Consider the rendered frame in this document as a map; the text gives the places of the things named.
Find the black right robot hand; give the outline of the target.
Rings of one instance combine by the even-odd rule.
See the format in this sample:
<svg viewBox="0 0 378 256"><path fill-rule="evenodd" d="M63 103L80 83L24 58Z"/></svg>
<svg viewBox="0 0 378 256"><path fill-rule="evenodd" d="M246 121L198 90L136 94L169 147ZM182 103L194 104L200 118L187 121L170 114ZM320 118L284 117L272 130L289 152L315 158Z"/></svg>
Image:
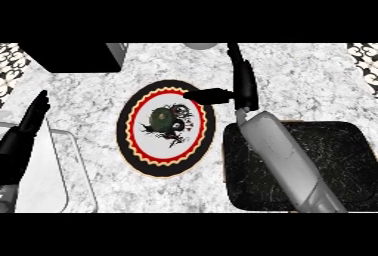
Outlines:
<svg viewBox="0 0 378 256"><path fill-rule="evenodd" d="M250 61L243 57L240 45L228 44L228 55L234 66L234 90L221 88L190 91L184 98L201 105L225 104L229 100L235 102L235 109L259 109L259 90L255 70Z"/></svg>

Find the black box appliance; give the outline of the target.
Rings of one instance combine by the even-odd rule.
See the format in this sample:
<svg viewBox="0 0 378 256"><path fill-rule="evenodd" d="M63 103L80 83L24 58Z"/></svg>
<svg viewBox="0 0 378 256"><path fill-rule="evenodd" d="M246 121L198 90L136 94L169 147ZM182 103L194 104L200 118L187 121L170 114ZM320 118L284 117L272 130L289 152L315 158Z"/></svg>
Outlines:
<svg viewBox="0 0 378 256"><path fill-rule="evenodd" d="M20 47L51 73L116 73L129 44L23 42Z"/></svg>

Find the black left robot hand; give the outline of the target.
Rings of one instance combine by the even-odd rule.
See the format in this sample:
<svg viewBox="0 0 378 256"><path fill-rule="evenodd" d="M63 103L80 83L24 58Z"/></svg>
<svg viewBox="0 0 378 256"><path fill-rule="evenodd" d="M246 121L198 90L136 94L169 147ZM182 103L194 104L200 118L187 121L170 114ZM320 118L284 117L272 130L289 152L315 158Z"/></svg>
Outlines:
<svg viewBox="0 0 378 256"><path fill-rule="evenodd" d="M29 106L21 123L9 128L0 139L0 185L15 185L21 182L32 158L35 138L49 109L48 91L43 90Z"/></svg>

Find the dark green squash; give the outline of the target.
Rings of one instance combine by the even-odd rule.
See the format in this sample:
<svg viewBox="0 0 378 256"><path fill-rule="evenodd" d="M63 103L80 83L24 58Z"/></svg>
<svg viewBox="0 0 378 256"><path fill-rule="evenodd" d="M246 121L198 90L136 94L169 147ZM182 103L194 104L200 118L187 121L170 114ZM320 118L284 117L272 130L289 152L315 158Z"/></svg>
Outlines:
<svg viewBox="0 0 378 256"><path fill-rule="evenodd" d="M169 108L157 108L150 117L151 127L157 132L166 132L173 125L173 114Z"/></svg>

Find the black square tray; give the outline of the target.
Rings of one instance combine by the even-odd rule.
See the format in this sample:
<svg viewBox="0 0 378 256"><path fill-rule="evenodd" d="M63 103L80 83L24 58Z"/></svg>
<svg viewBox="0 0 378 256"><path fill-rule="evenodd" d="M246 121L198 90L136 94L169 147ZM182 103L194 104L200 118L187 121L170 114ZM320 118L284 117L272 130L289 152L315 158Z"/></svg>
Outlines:
<svg viewBox="0 0 378 256"><path fill-rule="evenodd" d="M283 125L346 209L378 212L378 160L361 129L342 121L286 121ZM294 206L237 124L224 132L224 163L232 205L249 211L291 211Z"/></svg>

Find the black rimmed patterned oval plate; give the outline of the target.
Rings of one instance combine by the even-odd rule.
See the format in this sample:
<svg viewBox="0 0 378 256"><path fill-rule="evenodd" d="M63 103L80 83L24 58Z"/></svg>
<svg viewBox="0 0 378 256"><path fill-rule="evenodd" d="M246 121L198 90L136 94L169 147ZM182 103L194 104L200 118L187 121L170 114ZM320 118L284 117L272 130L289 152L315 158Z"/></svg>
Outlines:
<svg viewBox="0 0 378 256"><path fill-rule="evenodd" d="M125 160L136 171L156 178L170 178L187 172L201 161L216 133L212 106L184 98L198 88L179 80L162 80L147 85L132 96L117 121L117 144ZM153 111L169 108L173 125L157 132L150 123Z"/></svg>

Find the white rectangular tray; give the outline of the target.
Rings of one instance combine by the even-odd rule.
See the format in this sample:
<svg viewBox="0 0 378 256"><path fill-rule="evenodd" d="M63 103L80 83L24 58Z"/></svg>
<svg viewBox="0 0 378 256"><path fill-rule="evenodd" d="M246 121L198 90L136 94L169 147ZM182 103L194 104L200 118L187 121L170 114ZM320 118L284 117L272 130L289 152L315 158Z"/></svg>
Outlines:
<svg viewBox="0 0 378 256"><path fill-rule="evenodd" d="M74 135L43 121L17 200L17 213L97 213L98 200Z"/></svg>

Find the grey round object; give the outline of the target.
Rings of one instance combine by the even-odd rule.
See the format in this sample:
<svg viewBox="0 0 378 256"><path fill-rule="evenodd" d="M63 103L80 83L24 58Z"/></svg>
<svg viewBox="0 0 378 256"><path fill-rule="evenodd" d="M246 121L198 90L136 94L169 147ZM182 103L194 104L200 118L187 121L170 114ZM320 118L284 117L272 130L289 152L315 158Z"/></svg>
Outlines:
<svg viewBox="0 0 378 256"><path fill-rule="evenodd" d="M184 43L187 47L194 50L207 50L212 49L218 43Z"/></svg>

